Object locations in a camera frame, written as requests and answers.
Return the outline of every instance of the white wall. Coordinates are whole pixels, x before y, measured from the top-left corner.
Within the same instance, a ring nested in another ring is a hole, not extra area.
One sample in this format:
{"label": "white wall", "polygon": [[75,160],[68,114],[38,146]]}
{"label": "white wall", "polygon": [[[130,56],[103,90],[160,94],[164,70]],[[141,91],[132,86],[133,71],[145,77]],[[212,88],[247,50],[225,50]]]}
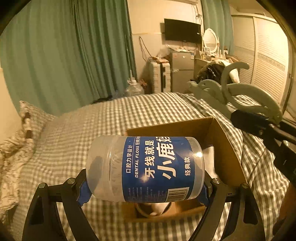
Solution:
{"label": "white wall", "polygon": [[264,8],[262,8],[262,9],[243,8],[243,9],[239,9],[239,12],[260,14],[260,15],[264,15],[266,17],[273,18],[273,16],[268,11],[266,11]]}
{"label": "white wall", "polygon": [[3,140],[13,135],[21,127],[20,117],[9,96],[3,69],[0,66],[0,143]]}
{"label": "white wall", "polygon": [[295,121],[293,116],[291,116],[287,111],[284,112],[283,117],[288,118],[291,121]]}
{"label": "white wall", "polygon": [[[197,5],[202,14],[201,2]],[[176,41],[165,41],[164,23],[165,18],[183,20],[200,24],[195,20],[194,7],[191,4],[170,0],[128,0],[128,10],[131,21],[131,32],[133,36],[133,47],[135,53],[136,69],[138,78],[147,78],[146,62],[142,58],[139,44],[139,36],[142,37],[147,49],[152,56],[156,56],[165,44],[179,46]],[[195,44],[190,44],[190,49],[195,49]]]}
{"label": "white wall", "polygon": [[288,100],[287,110],[296,118],[296,82],[293,82],[291,93]]}
{"label": "white wall", "polygon": [[230,14],[232,15],[232,14],[237,14],[238,13],[238,11],[237,11],[237,9],[236,8],[234,8],[234,7],[232,7],[232,6],[229,6],[230,7]]}

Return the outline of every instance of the cardboard box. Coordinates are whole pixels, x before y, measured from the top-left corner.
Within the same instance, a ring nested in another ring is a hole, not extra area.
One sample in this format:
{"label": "cardboard box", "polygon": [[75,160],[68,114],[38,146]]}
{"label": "cardboard box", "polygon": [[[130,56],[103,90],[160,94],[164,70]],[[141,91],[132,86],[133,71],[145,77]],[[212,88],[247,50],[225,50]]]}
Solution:
{"label": "cardboard box", "polygon": [[[239,186],[246,179],[238,160],[222,127],[214,118],[203,118],[175,122],[157,126],[147,126],[127,130],[127,136],[183,136],[194,137],[202,149],[213,145],[215,149],[215,172],[227,185]],[[160,216],[146,218],[136,209],[135,203],[123,203],[122,213],[129,222],[159,222],[168,219],[180,219],[201,213],[204,206],[196,200],[172,203],[170,209]]]}

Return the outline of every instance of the bed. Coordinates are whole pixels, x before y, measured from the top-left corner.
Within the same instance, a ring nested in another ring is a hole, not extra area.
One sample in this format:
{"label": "bed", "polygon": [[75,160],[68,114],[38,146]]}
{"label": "bed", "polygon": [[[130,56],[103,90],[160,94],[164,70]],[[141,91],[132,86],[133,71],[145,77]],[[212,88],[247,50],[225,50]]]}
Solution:
{"label": "bed", "polygon": [[[245,105],[256,104],[246,96],[236,98]],[[88,149],[97,136],[124,135],[130,128],[208,116],[220,122],[241,160],[244,175],[260,209],[266,240],[272,238],[272,227],[288,180],[274,167],[274,155],[265,148],[261,139],[234,128],[217,110],[192,94],[124,97],[88,105],[58,118],[21,102],[21,116],[25,127],[21,131],[22,144],[19,144],[19,149],[26,151],[21,158],[11,161],[15,166],[22,164],[19,177],[14,179],[19,195],[14,192],[9,212],[0,205],[15,240],[22,238],[26,214],[38,184],[46,182],[57,185],[77,176],[85,168]],[[2,173],[1,185],[6,182],[3,176],[10,175],[3,170]],[[215,240],[221,238],[229,208],[230,203],[226,203]],[[201,215],[197,215],[163,223],[125,223],[121,203],[101,201],[94,197],[82,209],[99,240],[188,240],[201,218]],[[67,239],[74,240],[62,204],[58,204],[58,210]]]}

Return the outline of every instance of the gray checkered bedsheet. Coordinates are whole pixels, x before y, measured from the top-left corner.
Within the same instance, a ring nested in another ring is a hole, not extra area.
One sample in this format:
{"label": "gray checkered bedsheet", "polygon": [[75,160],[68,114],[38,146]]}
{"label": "gray checkered bedsheet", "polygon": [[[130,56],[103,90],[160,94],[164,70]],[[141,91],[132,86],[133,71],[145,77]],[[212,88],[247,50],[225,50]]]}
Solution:
{"label": "gray checkered bedsheet", "polygon": [[[245,104],[254,102],[245,97]],[[11,231],[21,240],[30,202],[41,182],[63,183],[85,168],[88,149],[99,135],[124,135],[126,129],[213,116],[226,132],[248,184],[251,186],[263,219],[266,239],[272,237],[288,181],[274,167],[274,155],[262,140],[243,133],[205,101],[192,95],[162,93],[121,98],[85,106],[48,122],[36,144],[36,152],[21,172],[20,203],[13,216]],[[214,240],[219,240],[229,213],[225,204]],[[58,205],[62,225],[68,240],[74,240],[62,204]],[[100,240],[188,240],[201,216],[191,216],[163,223],[125,223],[121,203],[97,200],[94,197],[83,211]]]}

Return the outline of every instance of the louvered closet door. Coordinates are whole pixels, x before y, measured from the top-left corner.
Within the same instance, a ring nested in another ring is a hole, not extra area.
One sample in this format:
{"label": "louvered closet door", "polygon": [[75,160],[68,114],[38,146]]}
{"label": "louvered closet door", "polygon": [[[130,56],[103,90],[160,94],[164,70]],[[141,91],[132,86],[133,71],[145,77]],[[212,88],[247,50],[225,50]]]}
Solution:
{"label": "louvered closet door", "polygon": [[249,64],[248,70],[241,69],[241,83],[251,83],[255,59],[255,29],[253,17],[239,16],[232,18],[234,33],[234,56]]}
{"label": "louvered closet door", "polygon": [[272,21],[254,18],[257,60],[252,85],[267,91],[280,103],[287,82],[289,49],[281,27]]}

